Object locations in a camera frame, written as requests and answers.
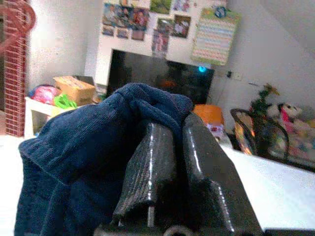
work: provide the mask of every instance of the blue sweater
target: blue sweater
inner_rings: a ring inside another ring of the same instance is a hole
[[[98,105],[51,119],[38,138],[19,146],[24,183],[15,235],[90,235],[101,222],[109,223],[134,128],[153,119],[180,142],[192,107],[185,96],[129,84]]]

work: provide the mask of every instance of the black tv screen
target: black tv screen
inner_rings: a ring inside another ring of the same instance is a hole
[[[214,70],[113,50],[107,95],[128,83],[145,83],[205,104]]]

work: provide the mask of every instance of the stuffed toy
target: stuffed toy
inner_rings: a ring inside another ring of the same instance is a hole
[[[287,122],[294,122],[294,119],[302,113],[302,109],[289,103],[281,103],[279,105],[271,105],[267,109],[267,115],[270,118],[279,118],[285,116]]]

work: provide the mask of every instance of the red brick pillar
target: red brick pillar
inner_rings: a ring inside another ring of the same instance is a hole
[[[4,0],[3,4],[16,13],[21,24],[26,24],[26,16],[17,8],[17,2],[18,0]],[[11,19],[4,17],[5,38],[16,30]],[[6,134],[17,137],[24,135],[26,50],[27,39],[21,37],[5,51],[4,57],[5,131]]]

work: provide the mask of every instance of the wicker chair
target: wicker chair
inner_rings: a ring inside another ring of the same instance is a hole
[[[243,152],[282,162],[287,161],[289,137],[282,126],[270,118],[242,109],[232,109],[231,114],[235,120],[236,139]]]

